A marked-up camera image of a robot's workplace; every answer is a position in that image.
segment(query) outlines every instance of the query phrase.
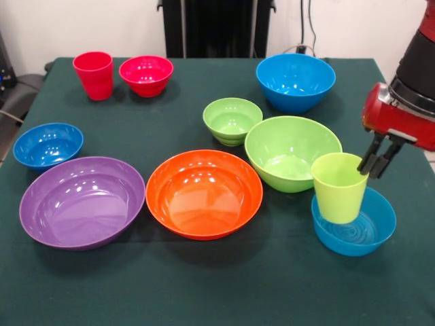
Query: small blue bowl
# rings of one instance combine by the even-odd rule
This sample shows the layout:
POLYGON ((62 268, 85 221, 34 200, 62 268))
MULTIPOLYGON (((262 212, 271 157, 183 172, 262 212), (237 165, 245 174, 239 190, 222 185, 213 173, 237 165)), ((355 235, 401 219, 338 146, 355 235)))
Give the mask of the small blue bowl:
POLYGON ((385 197, 366 188, 360 214, 348 224, 326 221, 319 211, 317 198, 311 202, 314 230, 320 241, 332 251, 346 256, 363 256, 375 251, 396 229, 396 214, 385 197))
POLYGON ((83 133, 71 124, 42 124, 22 134, 14 145, 19 163, 37 173, 79 156, 83 133))
POLYGON ((257 66, 265 97, 281 112, 300 114, 317 105, 335 84, 334 69, 306 54, 278 54, 257 66))

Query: green bowl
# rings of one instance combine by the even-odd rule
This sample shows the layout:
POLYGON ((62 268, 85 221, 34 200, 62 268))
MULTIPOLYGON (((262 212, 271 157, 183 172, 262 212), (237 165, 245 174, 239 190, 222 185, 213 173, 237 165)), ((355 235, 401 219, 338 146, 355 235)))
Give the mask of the green bowl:
POLYGON ((272 117, 256 124, 246 136, 245 150, 264 182, 287 193, 313 187, 311 165, 318 157, 343 152, 331 130, 295 116, 272 117))
POLYGON ((221 98, 207 105, 203 112, 205 125, 226 146, 238 146, 246 134, 263 119, 263 112, 243 98, 221 98))

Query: table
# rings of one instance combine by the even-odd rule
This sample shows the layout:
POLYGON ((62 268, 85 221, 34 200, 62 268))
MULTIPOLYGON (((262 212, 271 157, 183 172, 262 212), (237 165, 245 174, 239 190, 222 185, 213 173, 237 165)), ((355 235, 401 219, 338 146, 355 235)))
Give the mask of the table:
MULTIPOLYGON (((20 132, 47 122, 82 129, 82 156, 111 156, 147 180, 164 160, 201 148, 247 159, 243 146, 220 145, 202 110, 237 96, 280 115, 264 99, 253 59, 178 59, 167 89, 139 98, 118 76, 103 102, 86 98, 59 58, 20 132)), ((369 90, 383 80, 373 60, 326 59, 336 84, 304 116, 331 128, 343 149, 362 155, 371 136, 361 124, 369 90)), ((393 204, 396 233, 361 258, 340 256, 316 238, 313 190, 282 194, 264 184, 258 214, 217 241, 176 236, 146 205, 117 241, 87 252, 31 240, 18 206, 36 175, 10 154, 0 169, 0 325, 433 325, 435 177, 423 153, 406 146, 382 179, 369 181, 393 204)))

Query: orange bowl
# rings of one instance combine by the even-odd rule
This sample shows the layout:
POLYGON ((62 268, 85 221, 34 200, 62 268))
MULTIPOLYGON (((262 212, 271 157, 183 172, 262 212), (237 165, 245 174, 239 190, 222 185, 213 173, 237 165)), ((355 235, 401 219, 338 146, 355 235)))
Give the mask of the orange bowl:
POLYGON ((145 199, 164 227, 186 238, 214 240, 244 226, 257 212, 263 186, 244 160, 223 151, 187 151, 163 162, 145 199))

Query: bowl rim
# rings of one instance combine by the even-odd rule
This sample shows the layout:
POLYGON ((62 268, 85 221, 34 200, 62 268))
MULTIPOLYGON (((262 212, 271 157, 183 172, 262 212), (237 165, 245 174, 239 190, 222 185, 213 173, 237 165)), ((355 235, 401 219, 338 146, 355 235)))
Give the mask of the bowl rim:
POLYGON ((250 104, 250 105, 252 105, 252 109, 255 111, 255 112, 257 112, 257 113, 260 113, 260 120, 259 121, 254 121, 254 124, 251 126, 251 129, 258 123, 258 122, 261 122, 261 121, 263 121, 263 110, 261 110, 261 108, 257 105, 257 104, 255 104, 254 102, 252 102, 252 101, 249 101, 249 100, 247 100, 246 98, 241 98, 241 97, 224 97, 224 98, 218 98, 217 100, 214 100, 213 102, 210 102, 205 108, 204 108, 204 110, 203 110, 203 121, 204 121, 204 124, 206 125, 206 127, 208 127, 208 129, 210 129, 210 131, 212 131, 212 132, 216 132, 216 133, 218 133, 218 134, 222 134, 222 135, 225 135, 225 136, 231 136, 231 137, 242 137, 242 136, 244 136, 244 135, 246 135, 248 132, 249 132, 249 130, 248 131, 246 131, 246 132, 240 132, 239 134, 227 134, 227 133, 225 133, 225 132, 221 132, 221 131, 219 131, 219 130, 216 130, 216 129, 214 129, 214 128, 212 128, 211 127, 211 125, 207 122, 207 120, 205 119, 205 114, 206 114, 206 112, 207 111, 210 111, 211 109, 211 106, 213 105, 213 104, 216 104, 217 102, 220 102, 220 101, 223 101, 223 100, 238 100, 238 101, 242 101, 242 102, 246 102, 247 104, 250 104))
POLYGON ((255 171, 254 168, 252 168, 252 166, 250 166, 245 160, 241 159, 240 157, 228 153, 227 151, 220 151, 217 149, 193 149, 190 151, 183 151, 181 153, 175 154, 173 156, 171 156, 170 158, 167 158, 165 161, 163 161, 162 163, 160 163, 152 172, 152 174, 150 175, 150 178, 148 178, 147 181, 147 185, 145 187, 145 202, 146 205, 148 207, 148 210, 150 211, 151 215, 153 216, 153 218, 159 222, 159 224, 161 224, 163 227, 165 227, 166 229, 168 229, 169 231, 178 234, 179 236, 183 236, 189 239, 194 239, 194 240, 217 240, 218 238, 221 238, 223 236, 227 236, 233 232, 236 232, 237 230, 240 230, 244 225, 248 224, 253 218, 254 216, 258 213, 258 210, 261 207, 261 204, 263 202, 263 197, 264 197, 264 189, 263 189, 263 184, 261 182, 261 178, 258 175, 258 173, 255 171), (155 216, 154 214, 154 209, 152 209, 150 207, 150 192, 152 190, 152 187, 149 186, 150 182, 154 179, 156 173, 158 172, 159 169, 161 169, 165 164, 167 164, 168 162, 170 162, 171 160, 174 160, 175 158, 178 158, 180 156, 184 156, 184 155, 188 155, 190 153, 218 153, 220 155, 227 155, 227 156, 231 156, 233 158, 235 158, 236 160, 240 161, 243 164, 246 164, 246 168, 250 168, 252 169, 252 172, 254 172, 255 175, 255 182, 258 184, 259 190, 260 190, 260 200, 258 201, 257 205, 255 206, 254 210, 252 211, 251 216, 246 219, 246 221, 244 221, 241 225, 236 224, 233 227, 231 227, 230 229, 226 230, 225 232, 218 232, 215 234, 191 234, 191 233, 187 233, 184 231, 181 231, 179 229, 172 229, 170 228, 168 225, 166 225, 165 223, 163 223, 157 216, 155 216))
POLYGON ((67 124, 67 123, 64 123, 64 122, 50 122, 49 124, 40 124, 40 125, 38 125, 38 126, 32 127, 32 128, 30 128, 30 129, 28 129, 27 131, 23 132, 23 133, 22 133, 22 134, 21 134, 21 135, 16 139, 16 141, 15 141, 15 143, 14 143, 14 147, 13 147, 13 149, 12 149, 12 152, 14 153, 14 157, 15 157, 15 159, 16 159, 19 163, 21 163, 22 165, 24 165, 24 166, 27 166, 27 167, 29 167, 29 168, 52 168, 53 166, 56 166, 56 165, 59 165, 59 164, 61 164, 61 163, 63 163, 63 162, 66 162, 66 161, 68 161, 68 160, 71 160, 71 158, 73 158, 74 156, 76 156, 76 155, 80 152, 80 150, 81 150, 82 147, 83 147, 83 144, 84 144, 84 135, 83 135, 83 132, 82 132, 78 127, 74 126, 73 124, 67 124), (36 130, 36 129, 39 129, 39 128, 42 128, 42 127, 46 127, 46 126, 53 126, 53 125, 57 125, 57 126, 61 125, 61 126, 72 127, 73 129, 75 129, 76 131, 79 132, 79 135, 80 135, 80 144, 79 144, 79 146, 77 147, 77 149, 76 149, 76 150, 75 150, 71 155, 69 155, 67 158, 65 158, 64 160, 62 160, 62 161, 60 161, 60 162, 55 162, 55 163, 51 163, 51 164, 47 164, 47 165, 28 164, 28 163, 22 161, 20 158, 17 157, 17 155, 16 155, 16 147, 18 146, 18 142, 19 142, 19 141, 20 141, 20 140, 21 140, 21 139, 22 139, 26 134, 30 133, 30 132, 33 131, 33 130, 36 130))
POLYGON ((331 90, 331 88, 334 86, 334 84, 335 84, 335 82, 336 82, 336 73, 335 73, 335 70, 327 63, 327 62, 325 62, 325 61, 323 61, 322 59, 319 59, 319 58, 317 58, 317 57, 315 57, 315 56, 309 56, 308 54, 301 54, 301 53, 280 53, 280 54, 275 54, 275 55, 273 55, 273 56, 268 56, 267 58, 264 58, 263 60, 261 60, 260 61, 260 63, 257 65, 257 68, 256 68, 256 77, 257 77, 257 80, 258 80, 258 82, 263 86, 263 87, 265 87, 265 88, 267 88, 268 90, 270 90, 270 91, 272 91, 272 92, 274 92, 275 94, 281 94, 281 95, 284 95, 284 96, 291 96, 291 97, 309 97, 309 96, 318 96, 318 95, 321 95, 321 94, 325 94, 325 93, 327 93, 327 92, 329 92, 330 90, 331 90), (331 72, 332 72, 332 75, 333 75, 333 80, 332 80, 332 83, 325 89, 325 90, 322 90, 321 92, 318 92, 318 93, 315 93, 315 94, 284 94, 284 93, 280 93, 280 92, 278 92, 278 91, 276 91, 276 90, 274 90, 273 88, 270 88, 270 87, 268 87, 262 80, 261 80, 261 78, 260 78, 260 76, 258 75, 258 69, 261 67, 261 65, 263 65, 266 61, 268 61, 268 60, 270 60, 270 59, 273 59, 273 58, 277 58, 277 57, 280 57, 280 56, 306 56, 306 57, 308 57, 308 58, 311 58, 311 59, 309 59, 309 60, 317 60, 317 61, 320 61, 320 62, 322 62, 322 64, 325 66, 325 67, 327 67, 327 69, 329 69, 331 72))
POLYGON ((142 196, 142 199, 141 199, 141 200, 139 199, 138 209, 135 211, 135 214, 132 214, 133 218, 132 218, 129 222, 125 223, 121 228, 117 229, 115 232, 113 232, 113 233, 110 234, 109 236, 106 236, 106 237, 104 237, 104 238, 102 238, 102 239, 100 239, 100 240, 97 240, 97 241, 87 242, 86 244, 79 244, 79 245, 75 245, 75 246, 71 246, 71 245, 67 246, 67 245, 62 245, 62 244, 52 244, 52 243, 49 243, 49 242, 46 242, 46 241, 38 240, 38 239, 36 239, 34 236, 32 236, 32 235, 28 232, 28 230, 27 230, 27 228, 24 226, 24 223, 23 223, 23 220, 22 220, 22 205, 23 205, 23 202, 24 202, 24 198, 25 198, 25 196, 27 195, 27 193, 28 193, 29 191, 32 190, 34 184, 35 184, 37 181, 39 181, 41 178, 45 177, 45 175, 46 175, 47 173, 52 173, 52 171, 58 170, 58 169, 60 169, 60 168, 65 168, 65 165, 67 165, 67 164, 73 164, 74 162, 77 162, 77 161, 85 161, 85 160, 92 160, 92 159, 103 159, 103 160, 106 160, 106 161, 108 161, 108 160, 109 160, 109 161, 114 161, 114 162, 117 162, 117 163, 121 163, 121 164, 124 165, 124 166, 128 166, 128 167, 130 167, 130 168, 135 172, 135 174, 139 177, 139 180, 141 181, 141 185, 142 185, 143 193, 145 193, 145 181, 143 180, 143 177, 142 177, 142 175, 139 173, 139 171, 138 171, 138 170, 137 170, 133 165, 131 165, 131 164, 125 162, 125 161, 119 160, 119 159, 117 159, 117 158, 110 158, 110 157, 108 157, 108 156, 86 156, 86 157, 83 157, 83 158, 75 158, 75 159, 70 160, 70 161, 68 161, 68 162, 64 162, 63 164, 59 164, 59 165, 55 166, 54 168, 51 168, 50 170, 47 170, 45 173, 43 173, 43 174, 41 174, 40 176, 38 176, 38 178, 36 178, 36 179, 35 179, 35 180, 30 184, 30 186, 27 187, 26 191, 25 191, 25 192, 23 193, 23 195, 22 195, 22 198, 21 198, 21 201, 20 201, 20 207, 19 207, 19 209, 18 209, 18 214, 19 214, 19 216, 20 216, 20 223, 21 223, 21 226, 22 226, 23 230, 24 230, 24 231, 27 233, 27 235, 30 236, 33 240, 35 240, 35 241, 37 241, 37 242, 39 242, 39 243, 41 243, 41 244, 43 244, 43 245, 46 245, 46 246, 48 246, 48 247, 52 247, 52 248, 56 248, 56 249, 67 249, 67 250, 87 249, 87 248, 89 248, 89 247, 92 247, 93 245, 97 245, 97 244, 99 244, 99 243, 105 242, 106 240, 109 240, 110 238, 116 236, 117 234, 121 234, 121 233, 123 233, 123 231, 125 231, 125 230, 126 230, 126 229, 131 225, 131 223, 132 223, 134 220, 136 220, 137 215, 140 213, 141 209, 143 208, 143 203, 145 202, 145 196, 142 196))
POLYGON ((270 117, 270 118, 268 118, 268 119, 264 119, 264 120, 262 120, 262 121, 260 121, 260 122, 258 122, 255 126, 253 126, 252 128, 251 128, 251 130, 247 133, 247 135, 246 135, 246 139, 245 139, 245 143, 244 143, 244 148, 245 148, 245 152, 246 152, 246 155, 247 155, 247 157, 249 158, 249 161, 252 163, 252 165, 254 165, 254 166, 256 166, 259 170, 261 170, 263 173, 266 173, 267 175, 271 175, 271 176, 273 176, 274 178, 277 178, 277 179, 279 179, 279 180, 282 180, 282 181, 297 181, 297 182, 299 182, 299 181, 312 181, 312 180, 314 180, 314 178, 313 178, 313 175, 311 175, 311 178, 306 178, 306 179, 288 179, 288 178, 283 178, 283 177, 280 177, 280 176, 278 176, 278 175, 274 175, 273 173, 270 173, 270 172, 268 172, 267 170, 265 170, 264 168, 262 168, 259 164, 257 164, 257 162, 256 161, 254 161, 253 159, 252 159, 252 157, 250 156, 250 154, 249 154, 249 151, 248 151, 248 149, 247 149, 247 143, 248 143, 248 139, 249 139, 249 136, 251 135, 251 132, 252 132, 252 130, 254 130, 257 126, 259 126, 260 124, 263 124, 263 123, 266 123, 266 121, 269 121, 269 120, 278 120, 278 119, 282 119, 282 120, 305 120, 305 121, 309 121, 309 122, 312 122, 312 123, 314 123, 314 124, 317 124, 318 126, 321 126, 322 128, 324 128, 324 129, 326 129, 328 132, 330 132, 331 134, 332 134, 332 136, 335 138, 335 140, 337 141, 337 143, 338 143, 338 146, 340 147, 340 151, 338 151, 338 152, 333 152, 333 153, 342 153, 343 152, 343 146, 342 146, 342 144, 341 144, 341 142, 340 142, 340 139, 337 137, 337 135, 331 130, 331 129, 329 129, 327 126, 325 126, 324 124, 321 124, 320 122, 317 122, 317 121, 315 121, 315 120, 312 120, 312 119, 309 119, 309 118, 307 118, 307 117, 299 117, 299 116, 296 116, 296 115, 278 115, 277 117, 270 117))
POLYGON ((319 228, 320 228, 320 229, 321 229, 325 234, 329 235, 329 237, 331 237, 331 238, 333 238, 335 241, 339 242, 341 245, 347 245, 347 246, 359 247, 359 248, 367 248, 367 247, 375 247, 375 246, 379 246, 379 245, 383 244, 385 241, 387 241, 388 239, 390 239, 390 238, 392 237, 392 235, 394 234, 394 232, 396 231, 396 227, 397 227, 397 215, 396 215, 396 212, 395 212, 395 210, 394 210, 393 205, 389 202, 389 200, 388 200, 384 195, 382 195, 381 193, 377 192, 376 190, 374 190, 374 189, 371 188, 371 187, 366 187, 366 190, 365 190, 365 191, 369 191, 369 192, 373 193, 373 194, 374 194, 376 197, 378 197, 380 200, 384 201, 384 202, 387 204, 388 209, 392 212, 391 215, 392 215, 393 220, 394 220, 394 225, 393 225, 393 227, 391 228, 389 234, 388 234, 388 235, 387 235, 383 240, 376 241, 376 242, 374 242, 374 243, 370 243, 370 244, 351 243, 351 242, 343 241, 343 240, 341 240, 340 238, 337 238, 337 237, 334 236, 333 234, 329 233, 329 232, 328 232, 327 230, 325 230, 325 228, 320 224, 319 219, 318 219, 317 217, 314 216, 314 213, 313 213, 313 207, 314 207, 315 202, 317 202, 317 197, 316 197, 316 195, 314 194, 313 199, 311 199, 311 216, 312 216, 312 218, 313 218, 314 223, 316 224, 316 226, 319 227, 319 228))
POLYGON ((155 79, 151 83, 146 83, 145 85, 150 85, 150 84, 154 84, 157 82, 161 82, 162 80, 165 80, 166 78, 170 77, 174 72, 174 64, 168 58, 165 58, 163 56, 152 56, 152 55, 134 56, 134 57, 131 57, 131 58, 128 58, 127 60, 125 60, 118 68, 118 73, 124 81, 126 81, 128 83, 132 83, 132 84, 141 84, 141 83, 138 83, 137 81, 130 80, 129 78, 123 76, 123 74, 121 73, 122 66, 124 66, 126 63, 128 63, 132 60, 136 60, 139 58, 154 58, 154 59, 164 60, 164 61, 169 62, 170 66, 171 66, 171 71, 169 71, 169 73, 167 75, 165 75, 164 77, 162 77, 160 79, 155 79))

